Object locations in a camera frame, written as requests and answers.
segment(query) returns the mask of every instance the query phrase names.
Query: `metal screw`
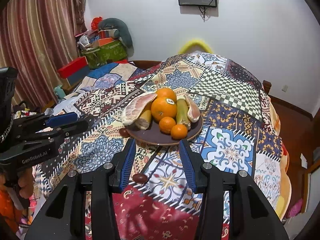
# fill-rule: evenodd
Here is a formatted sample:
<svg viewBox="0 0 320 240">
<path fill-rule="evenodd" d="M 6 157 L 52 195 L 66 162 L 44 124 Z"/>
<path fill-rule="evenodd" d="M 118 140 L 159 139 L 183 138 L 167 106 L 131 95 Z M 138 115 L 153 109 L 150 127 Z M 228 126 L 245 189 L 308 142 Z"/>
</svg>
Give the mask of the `metal screw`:
<svg viewBox="0 0 320 240">
<path fill-rule="evenodd" d="M 103 165 L 103 167 L 104 167 L 106 170 L 111 169 L 112 166 L 113 166 L 112 163 L 105 163 L 105 164 Z"/>
<path fill-rule="evenodd" d="M 239 171 L 239 175 L 240 175 L 241 177 L 246 177 L 246 176 L 248 176 L 248 173 L 247 173 L 246 171 L 244 171 L 244 170 L 240 170 L 240 171 Z"/>
<path fill-rule="evenodd" d="M 75 170 L 69 171 L 68 172 L 68 176 L 69 177 L 74 177 L 77 174 L 77 172 Z"/>
<path fill-rule="evenodd" d="M 206 170 L 208 170 L 208 169 L 212 168 L 212 164 L 211 163 L 204 163 L 204 164 L 202 164 L 202 167 L 204 167 Z"/>
</svg>

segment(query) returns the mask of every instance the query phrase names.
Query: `bed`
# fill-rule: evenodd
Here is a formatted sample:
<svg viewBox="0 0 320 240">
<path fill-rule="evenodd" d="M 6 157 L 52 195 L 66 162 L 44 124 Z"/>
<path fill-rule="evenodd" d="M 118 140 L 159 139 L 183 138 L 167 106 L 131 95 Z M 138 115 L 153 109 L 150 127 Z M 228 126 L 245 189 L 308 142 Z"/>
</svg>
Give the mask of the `bed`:
<svg viewBox="0 0 320 240">
<path fill-rule="evenodd" d="M 41 194 L 47 197 L 70 170 L 88 172 L 110 161 L 127 141 L 119 134 L 124 107 L 134 97 L 161 87 L 170 87 L 178 96 L 188 94 L 199 106 L 204 125 L 190 142 L 192 150 L 220 170 L 246 170 L 282 219 L 291 184 L 278 116 L 263 85 L 249 71 L 209 53 L 176 55 L 145 70 L 126 62 L 111 63 L 86 76 L 54 114 L 76 112 L 88 121 L 89 129 L 67 138 L 56 158 L 34 167 Z M 137 142 L 131 176 L 137 173 L 148 181 L 130 180 L 121 194 L 113 195 L 121 239 L 193 239 L 202 195 L 188 188 L 178 148 Z M 87 239 L 91 239 L 90 200 L 87 192 Z M 225 192 L 222 239 L 228 239 L 229 215 Z"/>
</svg>

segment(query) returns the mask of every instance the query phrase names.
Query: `wooden floor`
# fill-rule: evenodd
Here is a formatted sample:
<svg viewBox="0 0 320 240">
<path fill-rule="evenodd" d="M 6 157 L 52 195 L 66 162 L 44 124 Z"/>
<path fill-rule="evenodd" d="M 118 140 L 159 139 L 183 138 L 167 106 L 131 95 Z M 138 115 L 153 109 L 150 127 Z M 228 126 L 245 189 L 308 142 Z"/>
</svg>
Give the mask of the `wooden floor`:
<svg viewBox="0 0 320 240">
<path fill-rule="evenodd" d="M 307 159 L 308 167 L 312 165 L 313 150 L 316 148 L 314 124 L 303 114 L 274 102 L 272 104 L 279 115 L 281 122 L 280 137 L 290 158 L 287 171 L 292 185 L 292 196 L 288 207 L 288 210 L 290 210 L 302 198 L 303 193 L 303 173 L 306 169 L 301 166 L 301 153 Z"/>
</svg>

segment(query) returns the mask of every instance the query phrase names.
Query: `wall outlet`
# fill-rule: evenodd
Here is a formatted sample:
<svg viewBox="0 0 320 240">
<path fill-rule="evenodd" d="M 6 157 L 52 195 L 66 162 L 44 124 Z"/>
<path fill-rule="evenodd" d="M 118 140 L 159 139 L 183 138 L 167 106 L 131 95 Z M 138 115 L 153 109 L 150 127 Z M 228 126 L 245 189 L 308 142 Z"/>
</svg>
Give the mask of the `wall outlet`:
<svg viewBox="0 0 320 240">
<path fill-rule="evenodd" d="M 283 91 L 283 92 L 287 92 L 287 89 L 288 89 L 288 86 L 287 86 L 287 85 L 284 85 L 284 86 L 282 87 L 282 91 Z"/>
</svg>

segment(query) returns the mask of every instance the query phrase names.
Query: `pomelo slice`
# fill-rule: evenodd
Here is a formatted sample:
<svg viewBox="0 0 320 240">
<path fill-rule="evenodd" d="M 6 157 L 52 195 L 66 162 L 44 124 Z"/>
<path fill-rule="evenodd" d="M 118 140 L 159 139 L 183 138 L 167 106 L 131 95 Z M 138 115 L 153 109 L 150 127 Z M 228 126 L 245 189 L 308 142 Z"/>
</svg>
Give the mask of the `pomelo slice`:
<svg viewBox="0 0 320 240">
<path fill-rule="evenodd" d="M 132 99 L 131 102 L 124 108 L 121 115 L 121 120 L 124 126 L 132 124 L 138 119 L 145 106 L 157 97 L 156 93 L 147 92 Z"/>
<path fill-rule="evenodd" d="M 200 110 L 198 105 L 187 95 L 184 95 L 184 98 L 189 106 L 187 116 L 191 122 L 197 122 L 200 117 Z"/>
</svg>

